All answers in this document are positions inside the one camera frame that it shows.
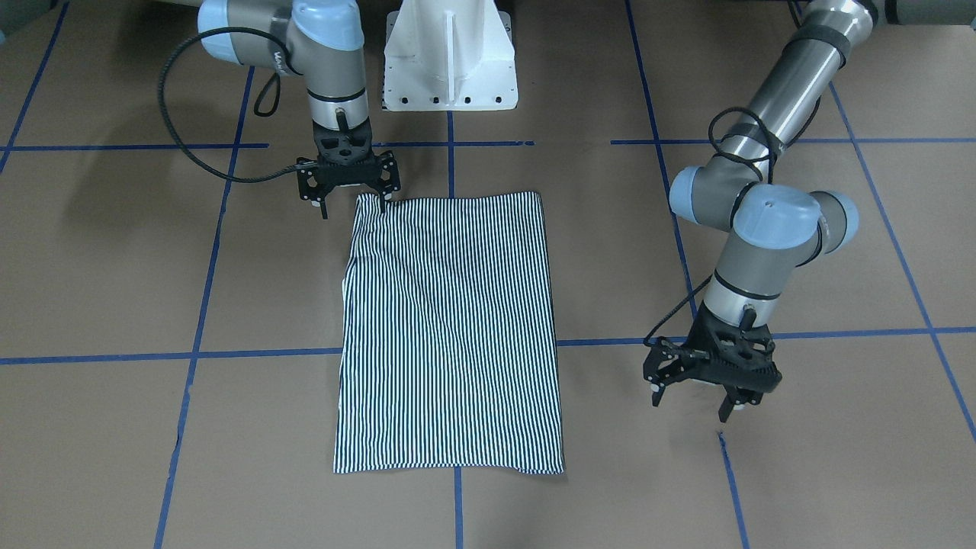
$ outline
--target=brown floor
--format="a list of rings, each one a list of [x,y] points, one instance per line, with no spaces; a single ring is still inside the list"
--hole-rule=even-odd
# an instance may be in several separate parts
[[[396,2],[361,4],[376,98]],[[784,381],[723,426],[714,387],[652,409],[637,338],[724,239],[681,221],[679,253],[663,180],[708,159],[709,120],[792,33],[786,5],[515,5],[518,109],[373,105],[374,137],[399,198],[542,194],[567,473],[333,475],[361,190],[328,222],[291,178],[225,192],[165,148],[155,105],[194,11],[74,0],[0,46],[0,547],[976,547],[973,32],[876,31],[779,164],[848,193],[862,227],[795,273],[771,323]],[[313,154],[301,80],[239,123],[247,78],[181,60],[187,140],[237,175]]]

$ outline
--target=blue joint cap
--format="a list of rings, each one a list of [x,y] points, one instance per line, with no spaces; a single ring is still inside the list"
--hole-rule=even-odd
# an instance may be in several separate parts
[[[196,15],[197,31],[205,32],[224,26],[230,26],[227,19],[227,0],[204,0]],[[214,58],[241,64],[237,59],[237,52],[234,52],[234,44],[230,41],[229,33],[208,36],[202,42],[203,48]]]
[[[694,224],[698,224],[695,219],[695,210],[691,203],[691,190],[695,186],[695,176],[701,166],[688,166],[678,172],[671,182],[671,192],[668,193],[668,203],[674,215],[684,218]]]
[[[363,47],[363,27],[355,0],[299,0],[292,4],[292,21],[319,44],[354,52]]]
[[[788,250],[817,232],[820,203],[802,190],[783,185],[756,185],[732,219],[736,234],[767,250]]]
[[[844,217],[847,218],[847,227],[844,229],[844,238],[840,240],[840,244],[836,248],[831,250],[830,253],[834,253],[840,248],[844,247],[847,242],[851,241],[851,238],[857,234],[857,230],[861,227],[861,212],[858,211],[857,205],[854,200],[847,197],[846,194],[841,194],[834,190],[825,190],[827,194],[833,196],[837,202],[840,202],[840,207],[844,209]]]

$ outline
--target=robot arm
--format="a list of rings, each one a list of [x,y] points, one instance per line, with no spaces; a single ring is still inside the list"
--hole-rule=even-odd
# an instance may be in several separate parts
[[[857,208],[843,194],[771,185],[776,160],[851,50],[878,24],[969,24],[974,18],[972,0],[815,0],[807,6],[749,108],[719,115],[742,112],[720,141],[710,128],[716,155],[704,167],[685,168],[672,183],[669,201],[677,216],[729,235],[686,342],[647,342],[643,373],[655,406],[668,385],[697,379],[725,388],[718,413],[724,422],[733,409],[759,404],[776,388],[782,375],[772,359],[768,321],[790,274],[834,252],[858,229]]]
[[[298,158],[299,196],[321,209],[335,187],[366,185],[385,199],[400,190],[392,152],[373,153],[363,32],[355,0],[206,0],[201,32],[253,29],[203,39],[213,57],[305,79],[317,158]]]

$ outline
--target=black and white striped fabric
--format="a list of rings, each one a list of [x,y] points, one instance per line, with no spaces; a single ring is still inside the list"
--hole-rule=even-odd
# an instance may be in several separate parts
[[[336,473],[563,472],[542,200],[359,196]]]

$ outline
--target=blue tape line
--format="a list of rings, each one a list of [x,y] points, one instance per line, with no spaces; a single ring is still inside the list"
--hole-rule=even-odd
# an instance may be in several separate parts
[[[972,437],[973,442],[976,442],[976,424],[974,424],[972,414],[969,412],[969,406],[966,405],[966,400],[962,396],[962,391],[959,389],[959,385],[956,381],[956,375],[953,373],[953,369],[949,365],[949,361],[946,359],[946,354],[942,350],[942,343],[939,341],[935,327],[932,325],[932,319],[928,315],[928,310],[925,308],[925,303],[921,299],[921,292],[918,291],[918,286],[915,284],[915,277],[912,275],[912,270],[909,268],[908,260],[905,258],[905,253],[902,251],[902,246],[898,242],[898,237],[895,235],[895,230],[891,226],[891,220],[888,218],[888,212],[884,208],[884,204],[881,202],[881,195],[877,192],[877,186],[874,184],[874,178],[871,175],[871,170],[868,168],[868,162],[864,158],[864,154],[861,151],[861,146],[858,143],[857,138],[854,137],[854,129],[851,127],[850,119],[847,117],[847,111],[844,109],[844,105],[840,101],[840,95],[837,93],[837,89],[833,82],[831,82],[830,88],[831,94],[834,95],[834,101],[837,103],[837,109],[840,111],[840,118],[844,121],[844,127],[847,128],[847,135],[850,137],[851,145],[854,146],[854,151],[857,153],[858,161],[861,162],[861,169],[864,171],[865,178],[868,180],[868,187],[871,188],[871,195],[874,197],[874,203],[877,205],[877,210],[881,214],[881,221],[884,222],[884,227],[887,229],[888,236],[891,238],[891,244],[895,248],[895,254],[898,256],[898,262],[902,265],[902,271],[905,272],[905,278],[908,280],[909,287],[912,289],[912,295],[915,296],[915,303],[918,305],[918,310],[921,313],[922,319],[925,321],[925,326],[928,328],[929,334],[931,335],[932,344],[935,346],[935,352],[939,356],[939,361],[942,363],[942,368],[946,372],[946,377],[949,379],[949,385],[952,387],[953,393],[956,395],[956,402],[958,402],[959,409],[962,411],[962,417],[965,419],[966,425],[969,427],[969,435]]]
[[[800,138],[797,143],[850,143],[849,138]],[[858,143],[976,143],[976,138],[857,138]],[[708,145],[707,139],[612,139],[610,145]]]
[[[454,198],[454,112],[447,111],[447,197]]]
[[[534,141],[456,141],[455,147],[533,147]]]
[[[25,364],[78,364],[85,362],[129,362],[140,360],[187,360],[187,359],[247,359],[258,357],[302,357],[341,355],[342,347],[315,347],[306,349],[256,349],[244,351],[193,351],[176,353],[130,353],[115,355],[79,355],[64,357],[7,357],[0,358],[0,366]]]
[[[231,143],[201,143],[187,145],[187,148],[268,148],[267,143],[242,143],[239,146]],[[60,150],[179,150],[176,145],[26,145],[12,147],[16,152],[43,152]]]
[[[84,362],[129,362],[135,360],[186,360],[193,353],[132,353],[126,355],[83,355],[76,357],[9,357],[0,358],[0,366],[22,364],[77,364]]]
[[[186,370],[186,382],[183,385],[183,401],[180,403],[180,420],[177,422],[177,443],[170,455],[170,469],[166,477],[166,488],[163,491],[163,505],[159,509],[159,524],[156,527],[156,537],[152,543],[153,549],[162,549],[163,535],[166,533],[166,521],[170,516],[170,501],[173,497],[173,484],[177,478],[177,465],[180,463],[180,450],[183,448],[183,431],[186,428],[186,413],[189,411],[189,388],[196,377],[196,359],[191,359]]]
[[[534,147],[534,141],[387,141],[373,143],[373,147]]]
[[[775,339],[827,339],[842,337],[894,337],[909,335],[926,335],[934,331],[937,334],[971,334],[976,333],[976,326],[946,326],[933,330],[927,328],[891,328],[877,330],[838,330],[823,332],[784,332],[774,334]],[[682,337],[668,337],[675,343],[685,340]],[[640,345],[642,338],[591,338],[591,339],[561,339],[556,341],[557,347],[598,347],[613,345]],[[0,358],[2,365],[21,364],[64,364],[84,362],[123,362],[138,360],[177,360],[177,359],[246,359],[258,357],[299,357],[318,355],[341,355],[342,347],[309,347],[303,349],[256,349],[240,351],[193,351],[176,353],[135,353],[115,355],[80,355],[63,357],[6,357]]]
[[[465,512],[461,467],[454,468],[454,547],[465,549]]]
[[[200,359],[247,359],[255,357],[305,357],[317,355],[341,355],[342,347],[317,347],[308,349],[259,349],[255,351],[201,351]]]
[[[890,328],[880,330],[836,330],[824,332],[786,332],[773,334],[773,339],[830,339],[836,337],[891,337],[925,335],[927,328]]]
[[[624,0],[627,6],[627,21],[630,25],[630,39],[633,42],[633,54],[636,56],[637,69],[640,71],[640,84],[644,88],[644,102],[647,103],[647,117],[651,122],[651,134],[654,136],[654,147],[658,153],[658,165],[661,168],[661,180],[665,186],[665,196],[671,192],[671,184],[668,178],[668,166],[665,164],[664,151],[661,149],[661,135],[658,133],[658,121],[657,117],[654,115],[654,105],[651,103],[651,89],[647,85],[647,74],[644,71],[644,58],[640,55],[640,43],[637,41],[637,27],[633,22],[633,8],[630,6],[630,0]],[[688,260],[684,255],[684,244],[681,242],[681,229],[677,224],[677,217],[671,209],[668,208],[668,213],[671,215],[671,227],[674,230],[674,242],[677,245],[677,256],[681,260],[681,270],[684,274],[684,284],[685,289],[690,295],[694,286],[691,283],[691,274],[688,272]],[[698,315],[698,305],[695,303],[694,299],[688,300],[688,304],[691,306],[691,315],[696,317]]]
[[[27,90],[27,97],[23,100],[23,106],[20,108],[20,114],[17,116],[17,122],[14,124],[14,131],[10,134],[10,139],[7,141],[7,149],[4,150],[3,156],[0,156],[0,173],[3,173],[4,166],[7,165],[7,159],[10,158],[11,148],[14,146],[14,142],[17,140],[17,134],[20,133],[20,126],[23,124],[23,118],[27,116],[27,110],[30,108],[30,102],[34,99],[34,92],[37,91],[37,86],[41,83],[41,76],[44,74],[44,69],[48,66],[48,60],[51,58],[51,52],[55,49],[55,42],[58,41],[58,35],[61,34],[61,26],[64,24],[64,16],[67,14],[67,8],[70,6],[70,2],[64,2],[61,7],[61,14],[58,15],[58,22],[55,23],[55,30],[51,33],[51,40],[48,42],[48,49],[44,51],[44,57],[41,58],[41,64],[37,67],[37,72],[34,74],[34,80],[30,83],[30,89]]]
[[[735,484],[735,473],[732,472],[732,461],[729,460],[728,448],[725,446],[725,434],[718,432],[718,445],[722,448],[722,460],[725,462],[725,477],[729,481],[729,492],[732,493],[732,505],[735,507],[735,520],[739,524],[739,539],[742,549],[750,549],[749,533],[746,532],[746,520],[742,515],[742,503],[739,501],[739,488]]]
[[[599,345],[640,345],[643,339],[639,337],[612,337],[598,339],[560,339],[555,342],[556,347],[595,347]]]
[[[976,333],[976,326],[948,326],[945,328],[935,328],[937,334],[954,333]]]
[[[976,138],[856,138],[858,143],[976,143]]]
[[[244,118],[247,115],[247,103],[251,95],[251,83],[254,81],[254,68],[250,67],[247,72],[247,80],[244,84],[244,98],[241,100],[240,113],[237,117],[237,131],[234,134],[234,149],[230,154],[230,164],[227,167],[227,174],[234,175],[234,168],[237,165],[237,146],[241,143],[241,134],[244,132]],[[224,183],[224,196],[221,198],[221,213],[217,218],[217,229],[214,232],[214,246],[210,253],[210,266],[207,269],[207,281],[203,286],[203,298],[200,301],[200,317],[196,325],[196,335],[193,337],[193,352],[200,352],[200,342],[203,340],[203,326],[207,319],[207,308],[210,304],[210,293],[214,285],[214,271],[217,269],[217,256],[221,250],[221,229],[224,223],[224,214],[227,211],[227,198],[230,196],[231,181]],[[159,524],[156,527],[156,538],[153,549],[162,549],[163,537],[166,534],[166,521],[169,518],[170,502],[173,498],[173,485],[176,482],[177,467],[180,464],[180,451],[183,448],[183,432],[186,427],[186,415],[189,412],[189,390],[193,385],[196,376],[197,359],[191,359],[189,368],[186,371],[186,384],[183,387],[183,403],[180,405],[180,420],[177,422],[177,443],[173,447],[173,454],[170,456],[170,472],[166,479],[166,488],[163,492],[163,504],[159,510]]]

